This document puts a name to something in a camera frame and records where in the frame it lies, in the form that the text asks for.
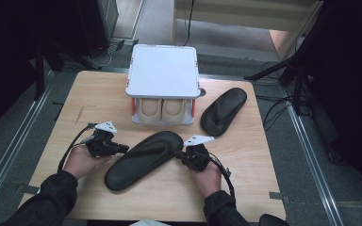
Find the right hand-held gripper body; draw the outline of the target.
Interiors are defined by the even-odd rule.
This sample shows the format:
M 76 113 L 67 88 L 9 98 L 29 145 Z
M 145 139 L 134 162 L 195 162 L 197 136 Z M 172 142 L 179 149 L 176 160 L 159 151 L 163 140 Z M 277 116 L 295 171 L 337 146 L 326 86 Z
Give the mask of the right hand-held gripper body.
M 210 157 L 205 143 L 213 140 L 214 137 L 193 135 L 185 141 L 185 152 L 188 155 L 186 157 L 189 159 L 189 162 L 184 165 L 192 170 L 203 171 L 210 162 Z

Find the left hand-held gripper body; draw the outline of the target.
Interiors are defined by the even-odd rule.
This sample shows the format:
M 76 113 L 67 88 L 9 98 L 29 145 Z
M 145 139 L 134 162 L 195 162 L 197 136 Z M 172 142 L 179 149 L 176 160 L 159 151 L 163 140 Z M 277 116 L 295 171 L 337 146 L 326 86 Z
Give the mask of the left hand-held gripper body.
M 86 138 L 91 156 L 109 156 L 117 152 L 117 144 L 112 141 L 117 129 L 111 121 L 90 123 L 88 127 L 94 130 L 92 135 Z

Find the black slipper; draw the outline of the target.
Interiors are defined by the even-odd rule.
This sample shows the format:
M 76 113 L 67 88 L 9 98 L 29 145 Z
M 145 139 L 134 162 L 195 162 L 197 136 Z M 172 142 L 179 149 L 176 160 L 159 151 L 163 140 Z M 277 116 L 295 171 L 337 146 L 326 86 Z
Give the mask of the black slipper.
M 155 133 L 119 158 L 107 171 L 105 185 L 122 191 L 165 164 L 184 146 L 183 139 L 172 131 Z
M 218 97 L 202 114 L 200 124 L 213 137 L 225 133 L 247 100 L 247 93 L 241 88 L 232 88 Z

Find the cream clog shoe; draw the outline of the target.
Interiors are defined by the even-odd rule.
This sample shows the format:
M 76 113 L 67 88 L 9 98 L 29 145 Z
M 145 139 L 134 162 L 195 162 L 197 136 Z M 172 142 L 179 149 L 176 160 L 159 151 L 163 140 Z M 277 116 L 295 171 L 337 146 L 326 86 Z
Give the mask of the cream clog shoe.
M 138 115 L 142 123 L 157 123 L 161 119 L 161 100 L 140 99 Z
M 165 99 L 162 103 L 162 120 L 178 124 L 185 117 L 185 101 L 183 99 Z

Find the white shoe rack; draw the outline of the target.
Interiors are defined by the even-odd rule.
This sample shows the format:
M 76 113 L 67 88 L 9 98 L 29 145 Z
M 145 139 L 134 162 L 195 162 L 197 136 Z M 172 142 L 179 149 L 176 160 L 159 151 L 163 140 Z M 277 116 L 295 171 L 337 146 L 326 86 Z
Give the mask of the white shoe rack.
M 200 96 L 196 50 L 192 47 L 138 44 L 134 47 L 126 94 L 131 98 L 131 119 L 142 123 L 138 115 L 140 99 L 160 99 L 161 119 L 150 125 L 176 125 L 162 120 L 165 99 L 183 99 L 185 117 L 181 125 L 194 122 L 194 104 Z

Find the person's right hand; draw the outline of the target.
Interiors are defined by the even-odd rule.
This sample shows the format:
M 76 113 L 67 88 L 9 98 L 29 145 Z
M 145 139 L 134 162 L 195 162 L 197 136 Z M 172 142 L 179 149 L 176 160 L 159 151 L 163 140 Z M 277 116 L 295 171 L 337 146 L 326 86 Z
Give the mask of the person's right hand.
M 191 169 L 189 172 L 204 198 L 221 190 L 222 174 L 213 162 L 210 162 L 203 171 Z

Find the person's left hand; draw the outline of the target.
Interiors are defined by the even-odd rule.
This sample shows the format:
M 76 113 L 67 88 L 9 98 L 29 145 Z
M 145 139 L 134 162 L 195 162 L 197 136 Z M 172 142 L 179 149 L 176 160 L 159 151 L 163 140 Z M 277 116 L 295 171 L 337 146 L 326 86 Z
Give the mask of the person's left hand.
M 80 145 L 72 148 L 63 169 L 71 173 L 75 179 L 80 179 L 111 159 L 111 156 L 92 157 L 88 148 Z

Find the white cloth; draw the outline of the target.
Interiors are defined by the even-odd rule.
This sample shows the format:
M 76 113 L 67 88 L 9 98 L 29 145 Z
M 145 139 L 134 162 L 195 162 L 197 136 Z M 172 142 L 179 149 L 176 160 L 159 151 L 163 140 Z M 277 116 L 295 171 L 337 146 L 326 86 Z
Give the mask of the white cloth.
M 131 223 L 129 226 L 171 226 L 171 225 L 152 219 L 142 219 L 137 222 Z

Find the black metal stand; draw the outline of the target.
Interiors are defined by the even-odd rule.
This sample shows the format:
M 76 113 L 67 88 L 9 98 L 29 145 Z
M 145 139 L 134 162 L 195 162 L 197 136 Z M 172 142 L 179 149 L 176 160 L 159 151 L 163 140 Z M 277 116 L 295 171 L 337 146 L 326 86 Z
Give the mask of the black metal stand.
M 39 40 L 35 47 L 35 74 L 36 74 L 36 94 L 34 99 L 38 100 L 45 91 L 44 62 L 47 62 L 53 71 L 61 72 L 64 63 L 60 58 L 60 53 L 78 62 L 87 69 L 100 70 L 100 66 L 93 66 L 86 59 L 73 53 L 69 48 L 64 47 L 53 40 Z

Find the person's dark knee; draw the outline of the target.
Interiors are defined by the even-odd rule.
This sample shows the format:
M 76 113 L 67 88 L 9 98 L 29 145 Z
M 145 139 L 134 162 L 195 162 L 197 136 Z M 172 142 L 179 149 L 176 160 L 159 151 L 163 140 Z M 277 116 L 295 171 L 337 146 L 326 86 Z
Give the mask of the person's dark knee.
M 259 219 L 259 226 L 289 226 L 289 224 L 276 216 L 263 214 Z

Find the black tripod stand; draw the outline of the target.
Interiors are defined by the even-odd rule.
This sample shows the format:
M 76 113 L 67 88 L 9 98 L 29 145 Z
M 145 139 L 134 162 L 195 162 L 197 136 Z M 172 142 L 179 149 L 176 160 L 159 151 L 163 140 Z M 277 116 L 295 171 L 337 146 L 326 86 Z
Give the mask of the black tripod stand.
M 302 115 L 301 111 L 301 94 L 304 84 L 304 77 L 306 76 L 306 67 L 304 64 L 304 59 L 306 58 L 306 50 L 297 50 L 292 56 L 287 59 L 277 63 L 274 66 L 269 67 L 268 69 L 256 73 L 254 75 L 245 76 L 245 80 L 255 81 L 261 79 L 271 73 L 284 70 L 278 81 L 279 84 L 283 87 L 288 86 L 294 82 L 294 91 L 292 94 L 292 107 L 295 113 L 298 116 Z

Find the dark cabinet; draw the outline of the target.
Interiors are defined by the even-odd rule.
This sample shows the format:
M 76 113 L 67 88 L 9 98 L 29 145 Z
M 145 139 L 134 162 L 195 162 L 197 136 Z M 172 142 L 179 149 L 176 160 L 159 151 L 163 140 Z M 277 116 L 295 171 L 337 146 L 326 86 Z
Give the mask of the dark cabinet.
M 76 0 L 83 54 L 95 57 L 109 46 L 119 10 L 116 0 Z

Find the metal floor rail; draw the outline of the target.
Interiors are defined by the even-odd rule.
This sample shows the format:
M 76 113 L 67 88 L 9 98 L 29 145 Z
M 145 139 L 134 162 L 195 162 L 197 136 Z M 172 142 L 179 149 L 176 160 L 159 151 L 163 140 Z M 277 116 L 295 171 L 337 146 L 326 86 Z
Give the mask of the metal floor rail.
M 292 124 L 295 128 L 297 137 L 301 143 L 303 153 L 310 169 L 312 178 L 314 180 L 316 189 L 319 193 L 323 209 L 328 217 L 330 226 L 345 226 L 341 214 L 338 210 L 333 192 L 323 174 L 321 165 L 315 154 L 311 141 L 305 131 L 304 124 L 300 116 L 292 106 L 288 107 L 288 114 L 291 118 Z
M 20 124 L 14 137 L 10 141 L 10 144 L 3 153 L 3 156 L 0 159 L 0 186 L 3 184 L 8 171 L 14 162 L 14 159 L 23 146 L 23 143 L 25 142 L 28 133 L 34 125 L 36 118 L 39 116 L 41 109 L 52 89 L 52 83 L 54 79 L 55 74 L 53 71 L 49 71 L 48 74 L 44 76 L 46 88 L 42 92 L 41 96 L 32 103 L 31 107 L 29 107 L 22 123 Z

